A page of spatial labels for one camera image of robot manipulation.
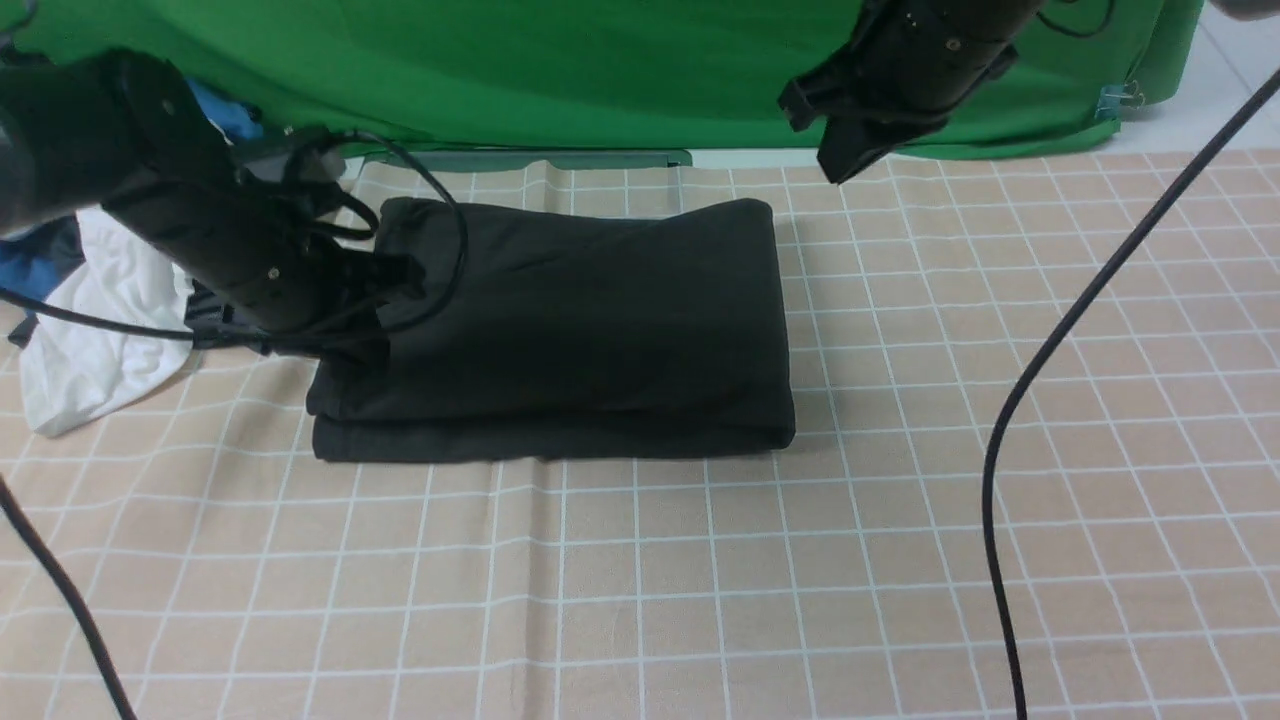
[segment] black cable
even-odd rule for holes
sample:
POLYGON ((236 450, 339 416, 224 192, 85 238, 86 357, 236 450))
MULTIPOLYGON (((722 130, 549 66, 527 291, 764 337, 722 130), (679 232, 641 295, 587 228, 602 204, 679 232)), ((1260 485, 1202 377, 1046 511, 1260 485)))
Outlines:
POLYGON ((9 491, 9 486, 5 484, 4 477, 0 477, 0 507, 4 509, 5 518, 9 519, 9 524, 13 525, 18 537, 22 538, 23 544, 31 550, 31 553, 36 556, 36 561, 45 569, 49 578, 54 580, 54 584, 58 585, 58 592, 61 593, 63 600, 67 601, 67 605, 72 610, 72 615, 76 616, 76 623, 84 634, 84 642, 88 643, 88 650, 93 655, 93 664, 97 665, 97 671, 102 675, 102 682, 106 683, 106 693, 111 697, 115 712, 120 716, 120 720, 137 720, 137 715, 134 715, 133 707, 129 705, 129 694, 124 692, 120 674, 115 670, 115 664, 111 662, 111 653, 106 650, 106 641, 102 639, 102 633, 97 629, 97 623, 93 621, 93 615, 88 611, 88 605, 79 591, 76 589, 76 583, 72 582, 70 575, 67 574, 67 570, 63 569, 58 559, 54 557, 54 553, 50 552, 45 541, 40 539, 40 533, 36 532, 31 520, 27 519, 22 507, 18 506, 18 501, 9 491))
POLYGON ((462 213, 462 208, 453 199, 453 195, 444 187, 426 169, 422 163, 420 163, 413 155, 396 145, 390 140, 374 135, 371 132, 351 132, 339 136, 335 141, 330 141, 334 145, 349 145, 353 142, 374 142, 381 145, 388 152, 396 155, 401 161, 410 167, 413 172, 420 174, 428 184, 430 184, 444 201, 445 205, 453 211, 454 222, 458 228, 458 254, 453 263, 453 269, 449 275, 449 282, 444 287, 440 296, 424 311, 413 315, 407 320, 401 320, 387 325, 384 328, 370 328, 367 331, 351 331, 339 333, 316 333, 316 332, 303 332, 303 333, 252 333, 238 329, 212 329, 202 333, 192 333, 184 331, 166 331, 160 328, 148 328, 145 325, 136 325, 131 323, 119 323, 115 320, 108 320, 106 318, 97 318, 93 315, 86 315, 83 313, 77 313, 74 310, 67 310, 64 307, 55 307, 47 305, 38 300, 18 295, 13 291, 0 288, 0 300, 15 305, 23 310, 36 313, 37 315, 46 315, 54 318, 55 320, 63 320, 68 323, 76 323, 79 325, 96 328, 101 331, 118 332, 124 334, 132 334, 138 337, 151 337, 157 340, 177 340, 183 342, 206 342, 214 341, 219 346, 229 346, 237 343, 275 343, 275 345, 293 345, 293 346, 306 346, 306 345, 320 345, 320 343, 342 343, 342 342, 361 342, 366 340, 381 340, 389 334, 396 334, 411 329, 426 320, 430 320, 438 315, 445 306, 453 300, 458 290, 458 284, 462 281, 462 274, 466 270, 467 256, 470 251, 470 240, 467 234, 467 220, 462 213))
POLYGON ((1005 635, 1005 652, 1009 656, 1009 671, 1014 684, 1014 710, 1018 715, 1018 720, 1027 720, 1027 691, 1023 687, 1023 670, 1021 664, 1018 660, 1018 639, 1014 635, 1014 620, 1009 612, 1009 597, 1005 594, 1005 580, 1000 571, 1000 555, 996 548, 996 518, 995 518, 995 496, 996 496, 996 461, 1000 459, 1000 443, 1005 439, 1005 430, 1009 429, 1009 423, 1014 416, 1014 411, 1018 410, 1018 404, 1021 402, 1023 397, 1027 395, 1028 388, 1030 388, 1032 380, 1039 375, 1044 364, 1053 355, 1062 341, 1066 338, 1071 328, 1080 320, 1084 311, 1089 309, 1089 305, 1097 300, 1102 288, 1111 281, 1112 277, 1120 268, 1129 260, 1129 256, 1138 250, 1151 231, 1155 229, 1156 224, 1169 213, 1174 202, 1187 191, 1193 181, 1204 170, 1206 167, 1221 152, 1222 147, 1235 133, 1244 127, 1249 119, 1262 109, 1263 105, 1280 90, 1280 70, 1276 70, 1267 82, 1262 83, 1262 87, 1249 97, 1244 105, 1231 119, 1222 126, 1222 129, 1217 131, 1217 135, 1201 150, 1196 158, 1188 163, 1187 168, 1174 179, 1169 188, 1160 196, 1158 200, 1151 206, 1151 210, 1142 218, 1142 220, 1134 227, 1129 237, 1120 243, 1115 254, 1102 265, 1098 274, 1089 282, 1089 286, 1084 288, 1080 297, 1071 305, 1070 310, 1062 315, 1059 320, 1057 327, 1050 333, 1044 345, 1036 351, 1036 356, 1032 361, 1027 364, 1027 369, 1023 370, 1021 377, 1014 384, 1012 392, 1009 393, 1009 398, 1005 400, 1004 407, 1000 409, 1000 416, 996 419, 996 424, 991 429, 991 442, 987 445, 987 457, 982 468, 982 538, 987 546, 987 568, 991 571, 991 589, 996 594, 996 610, 1000 612, 1000 628, 1005 635))
POLYGON ((333 223, 325 223, 323 220, 311 220, 307 223, 307 229, 320 234, 328 234, 329 237, 358 241, 372 240, 374 236, 378 234, 378 213, 374 213, 372 208, 365 205, 357 200, 356 196, 346 191, 338 192, 338 205, 351 210, 365 223, 365 227, 347 228, 333 223))
MULTIPOLYGON (((1066 4, 1073 4, 1074 5, 1075 0, 1070 0, 1070 3, 1066 3, 1066 4)), ((1053 31, 1053 32, 1056 32, 1059 35, 1065 35, 1068 37, 1074 37, 1076 40, 1088 40, 1091 37, 1102 35, 1102 31, 1105 31, 1108 27, 1111 27, 1111 18, 1115 15, 1115 13, 1116 13, 1116 0, 1107 0, 1107 12, 1102 15, 1102 19, 1098 22, 1098 27, 1096 27, 1093 29, 1089 29, 1089 31, 1071 29, 1071 28, 1069 28, 1066 26, 1059 24, 1059 23, 1048 19, 1044 15, 1044 13, 1036 13, 1036 17, 1039 18, 1039 22, 1042 22, 1044 24, 1044 27, 1050 28, 1051 31, 1053 31)))

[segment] folded black garment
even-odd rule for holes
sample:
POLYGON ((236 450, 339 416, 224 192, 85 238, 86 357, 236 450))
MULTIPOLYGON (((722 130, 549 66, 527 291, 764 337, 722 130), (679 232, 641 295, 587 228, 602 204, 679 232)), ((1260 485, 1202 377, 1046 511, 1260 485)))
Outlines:
MULTIPOLYGON (((321 363, 307 396, 330 461, 687 459, 795 437, 773 213, 737 200, 663 220, 463 205, 452 304, 397 334, 383 373, 321 363)), ((443 202, 383 206, 375 252, 410 254, 428 301, 458 247, 443 202)), ((417 304, 383 311, 412 316, 417 304)))

